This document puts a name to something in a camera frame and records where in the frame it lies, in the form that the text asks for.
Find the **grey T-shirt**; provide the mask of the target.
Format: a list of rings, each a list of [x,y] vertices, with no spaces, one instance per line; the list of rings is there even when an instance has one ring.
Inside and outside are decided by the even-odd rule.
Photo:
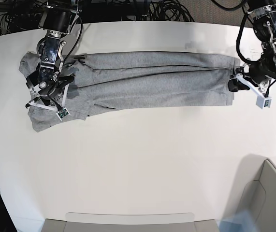
[[[230,56],[181,52],[71,56],[61,72],[75,75],[64,122],[125,109],[232,105],[228,81],[239,64]]]

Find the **grey bin at bottom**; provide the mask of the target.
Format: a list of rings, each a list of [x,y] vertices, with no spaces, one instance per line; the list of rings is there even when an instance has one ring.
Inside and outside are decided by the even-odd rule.
[[[218,232],[214,219],[195,221],[193,213],[109,215],[68,212],[65,220],[46,219],[43,232]]]

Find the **grey bin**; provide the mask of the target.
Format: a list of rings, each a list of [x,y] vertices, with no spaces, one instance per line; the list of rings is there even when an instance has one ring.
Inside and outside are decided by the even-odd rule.
[[[276,232],[276,166],[271,160],[245,186],[235,219],[241,232]]]
[[[214,219],[195,221],[193,213],[109,215],[68,212],[65,220],[46,219],[43,232],[218,232]]]

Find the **grey bin at right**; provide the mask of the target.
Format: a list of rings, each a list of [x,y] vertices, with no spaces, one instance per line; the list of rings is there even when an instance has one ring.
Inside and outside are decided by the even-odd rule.
[[[276,166],[271,160],[245,186],[235,219],[241,232],[276,232]]]

